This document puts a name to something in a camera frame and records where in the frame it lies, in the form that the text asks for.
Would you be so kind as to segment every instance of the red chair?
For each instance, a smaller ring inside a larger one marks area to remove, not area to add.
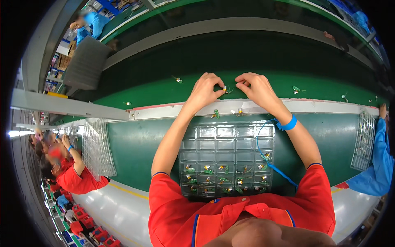
[[[108,231],[103,230],[103,228],[100,226],[93,231],[93,235],[95,236],[97,241],[101,243],[108,238]]]
[[[67,199],[69,202],[73,202],[73,201],[74,201],[74,200],[73,200],[73,196],[72,196],[72,194],[70,194],[70,193],[64,194],[64,197],[66,197],[66,199]]]
[[[77,212],[80,208],[82,208],[79,204],[77,204],[77,205],[74,205],[74,207],[72,208],[72,210],[74,211],[74,212]]]
[[[113,236],[109,237],[106,241],[103,242],[106,247],[120,247],[121,241],[118,239],[114,239]]]
[[[67,193],[68,193],[68,191],[67,191],[67,190],[65,190],[65,189],[60,189],[60,193],[61,193],[62,195],[64,195],[64,194],[67,194]]]
[[[93,218],[90,216],[81,219],[81,222],[85,225],[86,228],[91,228],[95,226],[95,223],[93,222]]]
[[[77,218],[78,221],[80,221],[81,219],[83,219],[83,218],[89,216],[89,214],[87,214],[87,213],[84,211],[84,208],[83,208],[83,207],[81,207],[80,209],[78,209],[77,211],[74,211],[74,212],[75,212],[75,217]]]

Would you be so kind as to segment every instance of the wire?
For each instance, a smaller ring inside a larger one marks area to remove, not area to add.
[[[266,125],[266,123],[264,123],[264,124],[262,125],[261,129],[260,129],[259,132],[258,132],[258,135],[256,136],[256,146],[258,147],[258,150],[259,150],[259,152],[261,153],[261,156],[265,159],[265,161],[266,161],[266,163],[267,163],[267,166],[270,167],[270,168],[273,168],[273,170],[275,170],[277,173],[279,173],[281,176],[283,176],[283,178],[285,178],[286,180],[288,180],[288,181],[289,181],[293,186],[295,186],[296,189],[297,189],[297,184],[296,184],[294,181],[292,181],[287,175],[285,175],[282,171],[280,171],[277,167],[275,167],[274,165],[272,165],[271,163],[269,163],[269,161],[268,161],[267,158],[266,158],[266,155],[264,155],[264,154],[262,153],[261,149],[259,148],[259,144],[258,144],[259,133],[261,132],[261,130],[263,129],[263,127],[265,127],[265,125]]]

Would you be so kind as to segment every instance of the floor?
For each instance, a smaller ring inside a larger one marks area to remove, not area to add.
[[[332,236],[336,243],[351,234],[371,213],[379,199],[350,189],[332,188],[336,227]],[[128,247],[152,246],[148,233],[148,193],[111,181],[108,186],[85,195],[74,195],[110,234]]]

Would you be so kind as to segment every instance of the blue uniform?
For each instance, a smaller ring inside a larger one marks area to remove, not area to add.
[[[85,15],[83,19],[86,24],[92,28],[93,33],[90,34],[90,32],[88,32],[88,30],[86,30],[84,27],[78,29],[77,45],[88,35],[92,36],[94,39],[97,39],[102,34],[104,26],[110,21],[110,19],[107,17],[95,12],[90,12],[89,14]]]
[[[386,122],[379,118],[373,145],[373,166],[346,181],[349,188],[360,193],[382,196],[391,186],[394,157],[389,154]]]
[[[59,207],[61,207],[66,212],[67,209],[64,207],[64,205],[69,204],[69,200],[67,200],[64,195],[61,195],[60,197],[56,198],[56,201],[58,201]]]

